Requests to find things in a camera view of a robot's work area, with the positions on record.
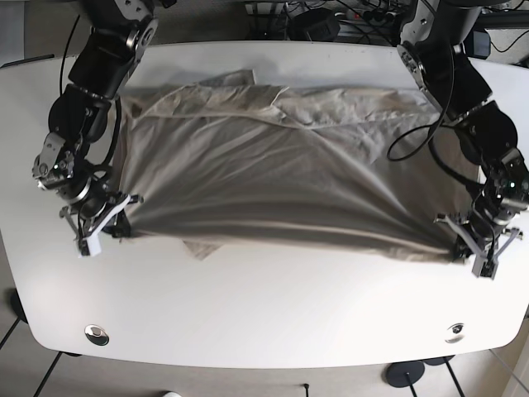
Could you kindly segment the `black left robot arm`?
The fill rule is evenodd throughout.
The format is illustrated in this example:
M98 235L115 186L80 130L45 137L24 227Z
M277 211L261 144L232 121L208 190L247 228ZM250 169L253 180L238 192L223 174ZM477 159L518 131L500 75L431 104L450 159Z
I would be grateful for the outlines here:
M487 1L412 1L399 28L398 54L418 88L439 109L427 125L426 147L436 164L464 185L472 198L467 215L441 214L456 233L455 257L475 256L473 272L493 278L498 258L510 241L522 236L509 223L528 209L528 168L517 148L517 129L492 100L492 90L471 64L464 41ZM455 131L465 158L479 166L479 183L451 169L439 156L434 135L440 127Z

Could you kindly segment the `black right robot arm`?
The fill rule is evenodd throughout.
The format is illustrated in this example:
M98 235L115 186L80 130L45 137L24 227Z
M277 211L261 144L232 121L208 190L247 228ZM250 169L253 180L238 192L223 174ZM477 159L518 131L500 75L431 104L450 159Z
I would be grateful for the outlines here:
M122 119L118 94L141 62L158 20L152 1L82 1L90 20L88 41L60 86L49 117L49 133L32 174L41 189L65 202L64 216L80 246L100 232L114 238L131 233L125 206L138 195L111 188L111 160Z

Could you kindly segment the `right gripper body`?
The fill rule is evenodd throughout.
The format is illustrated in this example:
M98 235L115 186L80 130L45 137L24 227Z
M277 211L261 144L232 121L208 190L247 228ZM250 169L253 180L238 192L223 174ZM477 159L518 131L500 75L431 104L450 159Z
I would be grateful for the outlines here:
M114 192L110 194L88 193L77 203L72 203L59 212L74 231L77 239L98 235L100 232L107 234L107 225L111 218L127 206L143 203L144 199L138 194L124 194Z

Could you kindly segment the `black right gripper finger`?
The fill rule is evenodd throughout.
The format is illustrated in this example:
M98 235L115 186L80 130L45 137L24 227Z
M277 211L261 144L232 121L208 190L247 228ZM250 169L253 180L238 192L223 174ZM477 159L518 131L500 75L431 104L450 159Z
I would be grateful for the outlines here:
M131 236L131 225L124 210L113 216L107 225L107 234L112 238L129 238Z

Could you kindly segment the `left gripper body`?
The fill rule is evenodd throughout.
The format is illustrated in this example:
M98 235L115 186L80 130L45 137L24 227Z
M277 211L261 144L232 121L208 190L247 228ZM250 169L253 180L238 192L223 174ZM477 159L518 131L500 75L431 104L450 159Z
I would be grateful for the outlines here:
M483 219L471 215L448 215L438 213L434 223L447 226L457 236L454 253L456 256L475 255L479 265L497 265L498 258L516 239L523 239L523 232L517 227L505 227L496 231Z

